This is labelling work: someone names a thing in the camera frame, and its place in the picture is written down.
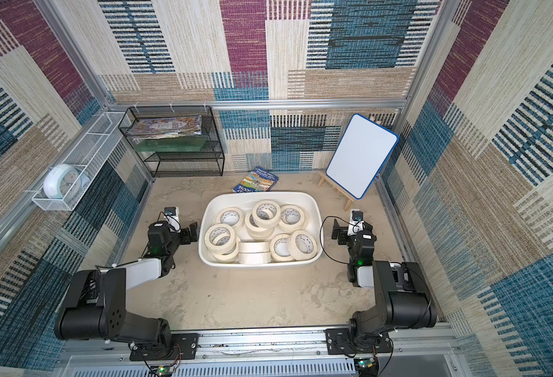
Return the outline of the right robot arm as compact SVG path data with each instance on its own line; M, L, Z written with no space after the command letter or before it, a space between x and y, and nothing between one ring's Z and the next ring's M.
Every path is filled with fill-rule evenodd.
M348 281L373 290L375 305L354 313L346 329L325 331L328 353L350 358L357 353L391 352L392 331L435 326L437 311L418 263L373 259L376 236L366 222L344 228L334 221L331 238L347 246Z

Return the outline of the masking tape roll nine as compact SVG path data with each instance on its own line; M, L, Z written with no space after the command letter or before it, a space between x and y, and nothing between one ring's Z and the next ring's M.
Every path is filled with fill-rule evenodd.
M272 262L294 262L288 248L289 234L279 234L270 241L270 254Z

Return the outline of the masking tape roll ten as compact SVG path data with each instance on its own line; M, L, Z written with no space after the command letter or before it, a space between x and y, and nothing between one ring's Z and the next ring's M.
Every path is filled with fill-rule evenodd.
M304 230L294 231L289 236L287 249L295 261L313 259L318 252L315 238Z

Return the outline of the colourful puzzle box on shelf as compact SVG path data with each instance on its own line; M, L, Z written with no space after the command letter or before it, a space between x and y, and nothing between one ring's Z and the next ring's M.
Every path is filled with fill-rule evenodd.
M201 135L202 117L139 119L125 132L130 138L163 139Z

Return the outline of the white round alarm clock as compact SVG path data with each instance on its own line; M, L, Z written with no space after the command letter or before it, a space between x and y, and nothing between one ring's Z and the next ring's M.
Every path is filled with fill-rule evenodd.
M71 201L91 182L83 172L69 164L55 166L46 175L43 191L48 199Z

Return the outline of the masking tape roll two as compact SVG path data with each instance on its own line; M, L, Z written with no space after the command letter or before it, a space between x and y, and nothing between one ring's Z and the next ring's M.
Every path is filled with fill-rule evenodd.
M256 203L251 216L257 227L272 229L279 224L281 208L280 205L274 201L263 200Z

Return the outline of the masking tape roll eight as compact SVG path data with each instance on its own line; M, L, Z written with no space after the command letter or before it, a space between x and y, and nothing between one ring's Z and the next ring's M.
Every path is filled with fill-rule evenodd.
M239 254L238 262L241 265L265 265L272 261L271 253Z

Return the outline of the masking tape roll four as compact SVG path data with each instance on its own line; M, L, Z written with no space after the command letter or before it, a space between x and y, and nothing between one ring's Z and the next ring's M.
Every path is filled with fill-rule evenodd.
M262 228L256 225L251 212L245 216L247 233L254 240L264 241L270 239L274 234L273 228Z

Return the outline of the masking tape roll seven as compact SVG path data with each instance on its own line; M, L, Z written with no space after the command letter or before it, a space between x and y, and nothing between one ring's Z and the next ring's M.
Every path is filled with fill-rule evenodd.
M240 242L238 248L240 254L270 253L270 242Z

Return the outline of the green board on shelf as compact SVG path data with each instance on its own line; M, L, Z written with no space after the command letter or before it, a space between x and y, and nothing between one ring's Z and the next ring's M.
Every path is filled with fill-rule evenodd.
M207 143L206 138L146 139L134 146L137 152L199 152Z

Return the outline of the masking tape roll six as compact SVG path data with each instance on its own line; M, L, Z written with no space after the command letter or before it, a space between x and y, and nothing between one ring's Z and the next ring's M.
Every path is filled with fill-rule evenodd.
M236 241L228 251L213 251L213 257L221 263L233 263L238 260L239 243Z

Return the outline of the blue framed whiteboard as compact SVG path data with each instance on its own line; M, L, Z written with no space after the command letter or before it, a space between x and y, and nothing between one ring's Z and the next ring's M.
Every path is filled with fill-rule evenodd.
M326 176L354 199L362 199L399 142L399 136L355 114L326 169Z

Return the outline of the masking tape roll five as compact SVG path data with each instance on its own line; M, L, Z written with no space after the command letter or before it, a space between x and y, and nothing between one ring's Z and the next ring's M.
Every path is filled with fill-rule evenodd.
M216 224L211 226L204 235L207 249L218 255L231 254L236 245L236 232L228 224Z

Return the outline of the masking tape roll one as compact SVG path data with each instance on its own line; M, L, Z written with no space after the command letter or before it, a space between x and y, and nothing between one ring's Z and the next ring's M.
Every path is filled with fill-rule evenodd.
M226 207L216 217L217 224L226 224L233 229L240 229L245 225L245 215L238 207Z

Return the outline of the masking tape roll three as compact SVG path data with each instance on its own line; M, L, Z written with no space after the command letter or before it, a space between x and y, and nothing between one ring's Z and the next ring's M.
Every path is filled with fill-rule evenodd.
M305 230L307 226L306 212L299 206L284 205L281 208L279 227L285 233L291 234Z

